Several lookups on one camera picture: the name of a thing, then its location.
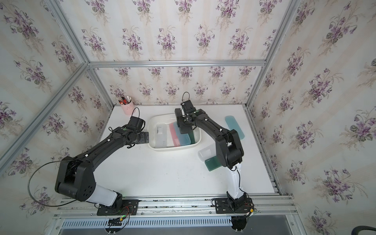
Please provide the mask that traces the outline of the white plastic storage box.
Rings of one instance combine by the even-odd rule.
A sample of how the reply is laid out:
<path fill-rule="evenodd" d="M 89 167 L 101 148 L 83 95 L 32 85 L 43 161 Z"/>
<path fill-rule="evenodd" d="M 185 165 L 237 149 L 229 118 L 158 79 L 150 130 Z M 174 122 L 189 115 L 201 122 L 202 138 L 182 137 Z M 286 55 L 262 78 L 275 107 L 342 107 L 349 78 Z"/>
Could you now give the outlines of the white plastic storage box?
<path fill-rule="evenodd" d="M 202 139 L 201 129 L 182 134 L 174 114 L 154 116 L 147 122 L 149 148 L 154 151 L 183 150 L 197 146 Z"/>

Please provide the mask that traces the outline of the light teal pencil case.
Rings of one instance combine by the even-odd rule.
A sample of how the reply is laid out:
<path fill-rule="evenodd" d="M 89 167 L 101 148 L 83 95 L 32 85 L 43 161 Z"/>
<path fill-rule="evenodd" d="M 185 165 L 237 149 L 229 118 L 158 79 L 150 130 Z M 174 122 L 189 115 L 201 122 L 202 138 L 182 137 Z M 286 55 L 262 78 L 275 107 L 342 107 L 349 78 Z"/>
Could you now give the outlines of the light teal pencil case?
<path fill-rule="evenodd" d="M 225 122 L 227 123 L 229 130 L 236 130 L 240 140 L 245 138 L 245 134 L 243 133 L 240 125 L 238 124 L 236 118 L 234 116 L 226 116 Z"/>
<path fill-rule="evenodd" d="M 191 144 L 191 138 L 189 134 L 181 134 L 180 129 L 177 125 L 177 122 L 173 123 L 173 127 L 176 133 L 176 136 L 179 140 L 180 146 L 188 146 Z"/>

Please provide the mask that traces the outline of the pink pencil case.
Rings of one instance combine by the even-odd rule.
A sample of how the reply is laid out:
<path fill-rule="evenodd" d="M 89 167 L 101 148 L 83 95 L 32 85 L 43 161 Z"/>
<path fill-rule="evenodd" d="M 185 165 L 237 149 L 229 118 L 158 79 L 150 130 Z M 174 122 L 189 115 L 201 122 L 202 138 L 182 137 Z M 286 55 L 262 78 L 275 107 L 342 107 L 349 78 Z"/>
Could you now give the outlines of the pink pencil case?
<path fill-rule="evenodd" d="M 176 130 L 175 130 L 175 127 L 174 127 L 174 123 L 170 123 L 169 124 L 169 130 L 170 130 L 170 134 L 171 134 L 171 138 L 172 138 L 172 141 L 173 141 L 173 144 L 174 144 L 174 147 L 179 147 L 181 146 L 180 145 L 180 141 L 178 139 L 178 136 L 176 134 Z"/>

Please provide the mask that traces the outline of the dark green pencil case front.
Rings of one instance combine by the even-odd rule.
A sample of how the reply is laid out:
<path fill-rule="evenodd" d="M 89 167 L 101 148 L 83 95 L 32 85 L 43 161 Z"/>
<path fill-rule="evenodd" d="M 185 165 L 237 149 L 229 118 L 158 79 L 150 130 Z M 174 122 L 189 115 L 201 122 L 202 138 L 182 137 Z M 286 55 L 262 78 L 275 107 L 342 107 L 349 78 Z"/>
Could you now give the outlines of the dark green pencil case front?
<path fill-rule="evenodd" d="M 205 163 L 207 170 L 209 172 L 222 167 L 222 164 L 220 163 L 220 161 L 218 160 L 218 158 L 216 156 L 205 160 L 204 163 Z"/>

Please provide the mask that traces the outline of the dark green pencil case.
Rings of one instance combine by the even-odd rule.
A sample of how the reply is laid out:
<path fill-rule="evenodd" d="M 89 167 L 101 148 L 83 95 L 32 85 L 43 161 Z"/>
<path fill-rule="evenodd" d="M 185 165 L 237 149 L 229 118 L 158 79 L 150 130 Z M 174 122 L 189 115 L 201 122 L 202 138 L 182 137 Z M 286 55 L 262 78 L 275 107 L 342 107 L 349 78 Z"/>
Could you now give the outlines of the dark green pencil case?
<path fill-rule="evenodd" d="M 218 158 L 216 156 L 205 160 L 204 163 L 205 163 L 207 170 L 209 172 L 222 167 L 222 164 L 220 163 L 220 161 L 218 160 Z"/>
<path fill-rule="evenodd" d="M 195 144 L 195 143 L 196 143 L 196 140 L 195 140 L 195 137 L 194 137 L 194 132 L 193 132 L 193 131 L 190 131 L 190 132 L 188 133 L 188 135 L 189 135 L 189 138 L 190 138 L 190 140 L 191 140 L 191 145 Z"/>

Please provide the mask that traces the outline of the black pencil case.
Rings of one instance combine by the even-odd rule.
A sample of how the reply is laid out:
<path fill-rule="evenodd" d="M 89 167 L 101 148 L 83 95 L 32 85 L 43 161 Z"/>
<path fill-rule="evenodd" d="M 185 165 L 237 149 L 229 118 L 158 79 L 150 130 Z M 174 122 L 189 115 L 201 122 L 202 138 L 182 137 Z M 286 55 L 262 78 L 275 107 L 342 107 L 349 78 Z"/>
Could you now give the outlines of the black pencil case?
<path fill-rule="evenodd" d="M 185 117 L 183 116 L 182 110 L 176 108 L 174 111 L 180 133 L 189 134 L 192 131 L 192 126 L 189 123 L 185 123 Z"/>

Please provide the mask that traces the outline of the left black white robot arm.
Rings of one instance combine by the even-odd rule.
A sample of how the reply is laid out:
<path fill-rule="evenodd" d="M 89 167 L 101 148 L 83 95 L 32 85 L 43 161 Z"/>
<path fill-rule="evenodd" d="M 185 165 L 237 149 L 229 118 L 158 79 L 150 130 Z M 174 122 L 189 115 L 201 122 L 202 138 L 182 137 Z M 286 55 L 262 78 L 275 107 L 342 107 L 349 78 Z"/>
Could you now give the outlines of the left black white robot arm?
<path fill-rule="evenodd" d="M 55 191 L 80 202 L 90 202 L 119 210 L 122 195 L 97 184 L 94 176 L 100 164 L 126 146 L 149 143 L 149 133 L 132 125 L 110 131 L 110 135 L 76 157 L 65 157 L 59 166 Z"/>

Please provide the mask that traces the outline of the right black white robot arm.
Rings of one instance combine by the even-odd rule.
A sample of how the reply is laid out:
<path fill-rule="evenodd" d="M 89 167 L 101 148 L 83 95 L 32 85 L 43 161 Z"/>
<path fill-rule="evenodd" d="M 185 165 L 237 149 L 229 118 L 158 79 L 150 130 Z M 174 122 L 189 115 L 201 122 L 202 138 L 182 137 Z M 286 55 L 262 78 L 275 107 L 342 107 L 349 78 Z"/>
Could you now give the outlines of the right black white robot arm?
<path fill-rule="evenodd" d="M 181 108 L 174 110 L 177 126 L 182 134 L 187 134 L 195 128 L 200 128 L 208 134 L 215 143 L 215 156 L 219 163 L 228 168 L 227 203 L 236 211 L 241 206 L 249 206 L 250 198 L 242 189 L 241 163 L 244 150 L 238 132 L 229 130 L 212 120 L 202 109 L 196 109 L 190 100 L 183 101 Z"/>

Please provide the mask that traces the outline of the clear pencil case front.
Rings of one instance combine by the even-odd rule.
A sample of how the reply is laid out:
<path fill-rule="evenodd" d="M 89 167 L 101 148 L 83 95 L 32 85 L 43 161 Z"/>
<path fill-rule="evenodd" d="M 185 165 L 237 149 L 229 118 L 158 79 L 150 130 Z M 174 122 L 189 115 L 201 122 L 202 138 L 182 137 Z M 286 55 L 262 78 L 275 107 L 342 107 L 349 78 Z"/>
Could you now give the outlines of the clear pencil case front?
<path fill-rule="evenodd" d="M 215 156 L 216 156 L 215 144 L 207 146 L 203 148 L 202 150 L 198 151 L 198 157 L 203 162 Z"/>

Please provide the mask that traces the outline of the pink pen holder cup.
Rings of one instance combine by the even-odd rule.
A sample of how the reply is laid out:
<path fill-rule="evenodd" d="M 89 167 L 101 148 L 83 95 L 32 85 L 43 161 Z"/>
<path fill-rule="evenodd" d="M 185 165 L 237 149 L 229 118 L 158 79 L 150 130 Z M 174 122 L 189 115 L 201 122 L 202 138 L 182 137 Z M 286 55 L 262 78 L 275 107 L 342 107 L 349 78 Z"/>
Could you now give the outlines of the pink pen holder cup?
<path fill-rule="evenodd" d="M 134 103 L 131 101 L 130 103 L 125 104 L 122 102 L 120 104 L 121 108 L 123 109 L 123 112 L 127 116 L 131 116 L 133 114 L 133 111 L 135 109 Z"/>

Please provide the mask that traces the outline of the pens in cup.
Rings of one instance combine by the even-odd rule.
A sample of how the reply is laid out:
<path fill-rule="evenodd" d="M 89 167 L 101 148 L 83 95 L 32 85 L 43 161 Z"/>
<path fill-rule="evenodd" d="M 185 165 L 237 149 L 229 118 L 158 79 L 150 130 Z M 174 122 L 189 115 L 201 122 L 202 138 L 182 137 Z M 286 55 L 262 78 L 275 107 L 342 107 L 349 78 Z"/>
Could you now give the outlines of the pens in cup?
<path fill-rule="evenodd" d="M 129 96 L 125 96 L 125 97 L 120 97 L 118 102 L 120 105 L 128 105 L 130 104 L 132 101 L 131 97 Z"/>

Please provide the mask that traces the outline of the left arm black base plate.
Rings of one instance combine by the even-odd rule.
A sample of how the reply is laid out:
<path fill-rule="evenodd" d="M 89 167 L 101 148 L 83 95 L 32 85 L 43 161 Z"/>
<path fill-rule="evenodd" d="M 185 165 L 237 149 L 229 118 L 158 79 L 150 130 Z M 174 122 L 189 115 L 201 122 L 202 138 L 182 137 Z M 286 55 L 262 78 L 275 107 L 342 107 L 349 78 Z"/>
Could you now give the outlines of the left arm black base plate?
<path fill-rule="evenodd" d="M 97 216 L 120 216 L 120 215 L 136 215 L 139 205 L 139 200 L 122 200 L 122 202 L 115 202 L 112 206 L 105 206 L 100 204 L 97 210 Z"/>

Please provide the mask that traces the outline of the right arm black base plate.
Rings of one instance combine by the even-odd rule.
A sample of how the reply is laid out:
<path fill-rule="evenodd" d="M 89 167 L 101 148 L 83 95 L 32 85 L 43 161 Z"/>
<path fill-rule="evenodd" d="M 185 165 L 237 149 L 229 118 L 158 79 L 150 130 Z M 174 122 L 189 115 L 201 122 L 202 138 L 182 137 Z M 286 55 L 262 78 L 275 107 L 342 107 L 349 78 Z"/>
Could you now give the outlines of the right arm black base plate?
<path fill-rule="evenodd" d="M 249 215 L 255 211 L 251 198 L 242 197 L 236 200 L 231 198 L 215 198 L 212 200 L 217 214 L 242 214 Z"/>

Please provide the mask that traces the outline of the aluminium front rail frame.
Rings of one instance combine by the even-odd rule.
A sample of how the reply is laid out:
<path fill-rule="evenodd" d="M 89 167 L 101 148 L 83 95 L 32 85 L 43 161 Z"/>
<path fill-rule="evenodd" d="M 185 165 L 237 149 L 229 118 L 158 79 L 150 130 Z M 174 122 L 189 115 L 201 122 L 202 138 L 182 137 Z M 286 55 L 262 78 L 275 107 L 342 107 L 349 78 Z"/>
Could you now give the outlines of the aluminium front rail frame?
<path fill-rule="evenodd" d="M 225 196 L 129 197 L 120 214 L 103 207 L 74 203 L 59 207 L 46 235 L 61 235 L 63 230 L 98 229 L 118 235 L 131 228 L 229 227 L 244 232 L 257 219 L 277 216 L 293 235 L 307 234 L 290 196 L 251 195 L 235 210 Z"/>

